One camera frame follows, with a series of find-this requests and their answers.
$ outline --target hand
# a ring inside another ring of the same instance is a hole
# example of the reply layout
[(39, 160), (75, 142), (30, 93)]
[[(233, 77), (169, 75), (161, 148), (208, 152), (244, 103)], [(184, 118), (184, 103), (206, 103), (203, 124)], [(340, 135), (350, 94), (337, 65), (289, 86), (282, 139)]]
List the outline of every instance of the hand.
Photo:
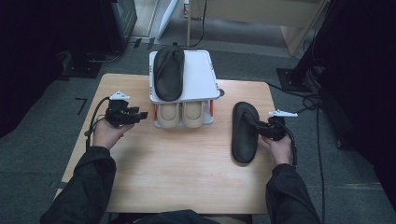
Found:
[(262, 136), (262, 141), (270, 146), (271, 156), (276, 166), (282, 163), (290, 164), (291, 140), (287, 135), (279, 141)]
[(126, 124), (116, 128), (107, 120), (101, 119), (96, 123), (92, 145), (95, 147), (105, 147), (110, 150), (123, 137), (123, 134), (133, 127), (134, 124)]

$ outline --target black sleeve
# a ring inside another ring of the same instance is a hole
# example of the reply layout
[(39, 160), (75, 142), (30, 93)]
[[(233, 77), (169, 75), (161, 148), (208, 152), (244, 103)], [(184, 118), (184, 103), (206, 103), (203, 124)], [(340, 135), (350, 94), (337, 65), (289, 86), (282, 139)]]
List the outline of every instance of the black sleeve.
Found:
[(99, 223), (110, 199), (116, 170), (106, 148), (88, 148), (40, 223)]
[(273, 170), (266, 187), (266, 202), (271, 223), (320, 223), (304, 181), (289, 164)]

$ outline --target shoe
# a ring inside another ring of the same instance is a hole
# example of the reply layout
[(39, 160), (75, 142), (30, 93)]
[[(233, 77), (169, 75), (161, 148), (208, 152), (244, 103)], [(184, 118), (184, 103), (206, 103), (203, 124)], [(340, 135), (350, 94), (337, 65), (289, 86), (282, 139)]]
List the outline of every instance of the shoe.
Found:
[(204, 124), (203, 101), (183, 103), (181, 121), (188, 128), (199, 128)]
[(178, 46), (160, 49), (154, 58), (154, 90), (166, 102), (177, 100), (183, 92), (184, 50)]
[(233, 140), (231, 151), (233, 158), (240, 163), (253, 161), (259, 134), (254, 125), (260, 121), (256, 108), (246, 102), (239, 102), (233, 107)]
[(162, 128), (175, 128), (180, 122), (179, 104), (158, 105), (157, 120)]

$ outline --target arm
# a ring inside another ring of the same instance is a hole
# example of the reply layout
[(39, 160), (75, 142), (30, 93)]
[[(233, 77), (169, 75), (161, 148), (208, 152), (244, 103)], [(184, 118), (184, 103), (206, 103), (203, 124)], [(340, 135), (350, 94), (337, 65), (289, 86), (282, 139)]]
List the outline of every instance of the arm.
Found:
[(93, 146), (79, 160), (74, 174), (40, 223), (99, 223), (105, 213), (117, 170), (109, 150), (134, 125), (118, 129), (97, 123)]
[(266, 202), (271, 223), (320, 223), (306, 185), (290, 165), (291, 141), (262, 137), (270, 146), (276, 165), (266, 186)]

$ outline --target gray carpet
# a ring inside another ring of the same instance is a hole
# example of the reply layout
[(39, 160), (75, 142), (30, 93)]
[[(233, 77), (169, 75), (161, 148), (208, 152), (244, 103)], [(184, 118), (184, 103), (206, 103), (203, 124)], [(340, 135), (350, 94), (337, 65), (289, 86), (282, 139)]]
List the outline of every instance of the gray carpet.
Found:
[[(276, 68), (293, 68), (298, 63), (293, 58), (209, 52), (218, 79), (265, 81), (279, 86)], [(101, 76), (105, 73), (147, 76), (149, 53), (147, 45), (137, 49), (129, 46), (115, 62), (102, 66), (98, 78), (54, 81), (19, 127), (0, 139), (0, 223), (37, 223), (55, 195), (49, 183), (63, 176)], [(293, 112), (303, 108), (300, 97), (274, 88), (271, 93), (276, 109)], [(80, 115), (82, 102), (76, 97), (88, 99)], [(325, 111), (319, 111), (318, 120), (326, 223), (395, 223), (395, 213), (377, 184), (372, 165), (357, 152), (336, 147), (336, 137)], [(321, 217), (316, 111), (305, 111), (286, 122), (299, 149), (298, 172)], [(254, 223), (269, 223), (269, 218), (254, 216)]]

